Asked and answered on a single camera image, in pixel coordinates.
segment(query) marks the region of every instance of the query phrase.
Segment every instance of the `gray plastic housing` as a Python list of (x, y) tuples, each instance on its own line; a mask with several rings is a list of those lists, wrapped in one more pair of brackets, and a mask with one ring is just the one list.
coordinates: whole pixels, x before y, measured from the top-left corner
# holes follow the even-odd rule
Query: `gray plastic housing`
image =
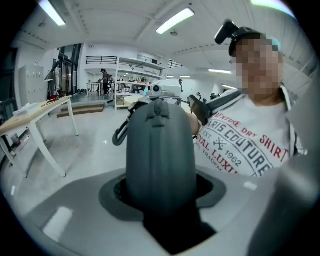
[(196, 200), (192, 130), (180, 106), (157, 99), (134, 113), (126, 166), (128, 195), (144, 213), (168, 217)]

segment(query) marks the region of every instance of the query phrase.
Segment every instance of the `shelf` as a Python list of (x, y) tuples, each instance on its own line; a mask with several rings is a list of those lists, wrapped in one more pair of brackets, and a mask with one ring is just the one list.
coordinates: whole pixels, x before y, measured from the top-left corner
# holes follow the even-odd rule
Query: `shelf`
[(136, 85), (136, 86), (146, 86), (146, 83), (139, 83), (139, 82), (125, 82), (125, 81), (117, 81), (117, 84), (128, 84), (128, 85)]
[(119, 61), (132, 63), (132, 64), (137, 64), (137, 65), (141, 65), (141, 66), (144, 66), (144, 67), (152, 68), (152, 69), (155, 69), (155, 70), (165, 70), (165, 68), (163, 66), (160, 66), (158, 64), (154, 64), (154, 63), (151, 63), (151, 62), (143, 61), (142, 59), (137, 59), (137, 58), (123, 58), (123, 57), (120, 57)]
[(138, 74), (138, 75), (143, 75), (146, 77), (151, 77), (151, 78), (158, 78), (158, 79), (163, 79), (162, 76), (157, 75), (157, 74), (151, 74), (151, 73), (146, 73), (146, 72), (141, 72), (139, 70), (132, 70), (132, 69), (125, 69), (125, 68), (119, 68), (118, 69), (118, 73), (119, 72), (124, 72), (124, 73), (132, 73), (132, 74)]

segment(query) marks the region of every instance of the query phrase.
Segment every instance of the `white ceiling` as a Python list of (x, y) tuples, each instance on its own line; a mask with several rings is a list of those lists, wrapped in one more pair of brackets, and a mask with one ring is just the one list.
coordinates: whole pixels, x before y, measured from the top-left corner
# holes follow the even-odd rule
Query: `white ceiling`
[[(285, 83), (289, 83), (287, 86), (291, 91), (304, 92), (307, 88), (305, 84), (318, 64), (318, 58), (312, 58), (313, 48), (294, 18), (277, 10), (254, 6), (250, 0), (51, 2), (65, 19), (66, 25), (57, 26), (38, 7), (21, 28), (18, 38), (48, 50), (79, 43), (138, 46), (152, 54), (169, 56), (187, 67), (190, 73), (204, 74), (208, 68), (230, 69), (229, 42), (216, 45), (214, 40), (223, 21), (229, 18), (238, 27), (251, 27), (281, 42), (287, 63)], [(195, 15), (174, 27), (178, 36), (170, 35), (169, 31), (162, 35), (156, 33), (161, 24), (186, 7), (190, 7)], [(220, 78), (230, 82), (235, 80), (230, 75)]]

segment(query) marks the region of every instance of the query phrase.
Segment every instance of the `wooden tabletop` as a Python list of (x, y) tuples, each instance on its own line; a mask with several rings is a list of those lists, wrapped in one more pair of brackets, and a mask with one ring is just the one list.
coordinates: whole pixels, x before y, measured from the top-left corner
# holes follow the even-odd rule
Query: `wooden tabletop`
[(41, 102), (39, 104), (40, 108), (32, 113), (32, 114), (24, 114), (20, 116), (13, 116), (8, 121), (6, 121), (3, 125), (0, 126), (0, 136), (6, 134), (7, 132), (17, 129), (21, 126), (28, 125), (32, 120), (36, 119), (37, 117), (49, 113), (50, 111), (54, 110), (55, 108), (61, 106), (62, 104), (68, 102), (71, 96), (66, 96), (63, 99), (59, 99), (53, 103), (49, 103), (48, 105), (42, 106), (47, 103), (47, 101)]

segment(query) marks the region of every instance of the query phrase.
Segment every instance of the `fluorescent light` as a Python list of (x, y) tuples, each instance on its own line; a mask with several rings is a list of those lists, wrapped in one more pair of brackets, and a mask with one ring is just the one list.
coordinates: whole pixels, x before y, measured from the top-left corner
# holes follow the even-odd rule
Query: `fluorescent light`
[(41, 0), (39, 2), (39, 5), (51, 17), (51, 19), (53, 19), (54, 22), (57, 23), (58, 26), (66, 24), (48, 0)]
[(178, 23), (192, 17), (195, 15), (194, 11), (190, 8), (185, 8), (184, 10), (180, 11), (178, 14), (173, 16), (171, 19), (169, 19), (167, 22), (165, 22), (161, 27), (159, 27), (156, 32), (160, 35), (162, 35), (167, 30), (171, 29), (173, 26), (177, 25)]
[(251, 3), (256, 6), (264, 6), (276, 9), (297, 19), (293, 12), (280, 0), (251, 0)]
[(231, 89), (231, 90), (238, 90), (237, 88), (234, 88), (234, 87), (231, 87), (231, 86), (228, 86), (228, 85), (222, 85), (222, 87), (224, 88), (227, 88), (227, 89)]
[(215, 73), (232, 74), (231, 71), (227, 71), (227, 70), (209, 69), (209, 71), (215, 72)]

